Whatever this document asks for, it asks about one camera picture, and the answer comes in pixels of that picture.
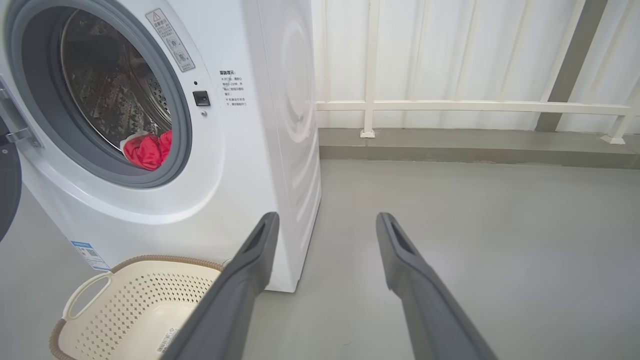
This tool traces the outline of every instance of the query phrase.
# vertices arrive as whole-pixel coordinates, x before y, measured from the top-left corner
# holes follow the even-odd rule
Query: brown rim
[[[129,260],[125,260],[125,261],[121,262],[120,264],[117,264],[116,266],[111,268],[111,273],[115,274],[116,272],[122,270],[124,267],[129,266],[129,265],[131,265],[133,263],[139,263],[140,261],[167,261],[167,262],[171,262],[171,263],[185,263],[185,264],[190,264],[190,265],[203,266],[203,267],[206,267],[206,268],[215,269],[215,270],[217,270],[219,272],[222,272],[222,270],[224,270],[222,265],[214,263],[212,261],[205,261],[205,260],[194,259],[194,258],[186,258],[184,256],[142,255],[142,256],[136,256],[135,258],[131,258]],[[56,326],[53,328],[53,331],[51,332],[51,336],[49,336],[49,350],[51,351],[51,354],[53,354],[53,356],[56,357],[56,359],[59,359],[59,360],[77,360],[76,358],[70,357],[64,351],[62,351],[62,349],[60,349],[60,345],[58,343],[59,340],[60,340],[60,334],[62,333],[62,328],[64,328],[66,323],[67,322],[65,321],[65,319],[60,319],[56,323]]]

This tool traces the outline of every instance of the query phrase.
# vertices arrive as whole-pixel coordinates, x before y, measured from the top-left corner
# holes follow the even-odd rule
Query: front-loading washing machine
[[[0,4],[0,135],[94,268],[223,263],[277,211],[268,289],[296,289],[321,198],[307,0]],[[155,171],[122,153],[168,132]]]

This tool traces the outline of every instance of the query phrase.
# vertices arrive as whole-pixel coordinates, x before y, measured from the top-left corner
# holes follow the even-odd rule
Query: red cloth
[[[173,131],[160,135],[136,133],[120,143],[122,153],[132,164],[147,170],[159,168],[169,156]]]

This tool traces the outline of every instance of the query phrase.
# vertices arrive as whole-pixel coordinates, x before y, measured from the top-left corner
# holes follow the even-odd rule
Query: white plastic basket
[[[140,256],[80,285],[49,339],[61,360],[159,359],[222,266],[177,256]],[[107,285],[72,316],[84,290]]]

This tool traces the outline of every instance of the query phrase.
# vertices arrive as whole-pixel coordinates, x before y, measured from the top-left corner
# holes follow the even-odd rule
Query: door hinge
[[[24,129],[20,129],[13,133],[6,133],[4,135],[0,135],[0,147],[8,145],[10,143],[17,143],[21,140],[29,140],[31,145],[35,147],[40,147],[40,143],[35,139],[31,130],[28,127]]]

